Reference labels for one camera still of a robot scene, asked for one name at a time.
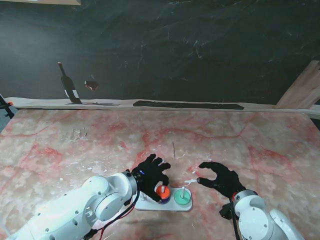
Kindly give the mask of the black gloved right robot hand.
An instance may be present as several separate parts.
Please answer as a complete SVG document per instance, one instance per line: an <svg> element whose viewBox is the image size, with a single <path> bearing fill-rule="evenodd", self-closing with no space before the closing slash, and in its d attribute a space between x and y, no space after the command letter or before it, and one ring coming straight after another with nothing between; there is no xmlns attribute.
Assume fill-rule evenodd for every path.
<svg viewBox="0 0 320 240"><path fill-rule="evenodd" d="M215 189L229 200L232 200L235 194L246 190L240 183L238 174L234 170L229 170L219 162L202 162L199 168L212 170L216 173L216 179L210 180L208 178L198 177L197 182L207 188Z"/></svg>

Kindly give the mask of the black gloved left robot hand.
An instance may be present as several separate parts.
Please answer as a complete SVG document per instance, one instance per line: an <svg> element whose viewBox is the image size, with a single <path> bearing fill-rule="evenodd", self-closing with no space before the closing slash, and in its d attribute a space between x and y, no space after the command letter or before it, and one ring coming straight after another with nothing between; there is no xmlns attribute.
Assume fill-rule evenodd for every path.
<svg viewBox="0 0 320 240"><path fill-rule="evenodd" d="M164 174L164 171L170 168L171 165L168 162L163 163L162 158L152 153L135 167L131 174L134 176L139 190L155 202L159 202L161 197L156 193L155 187L159 182L168 186L169 178Z"/></svg>

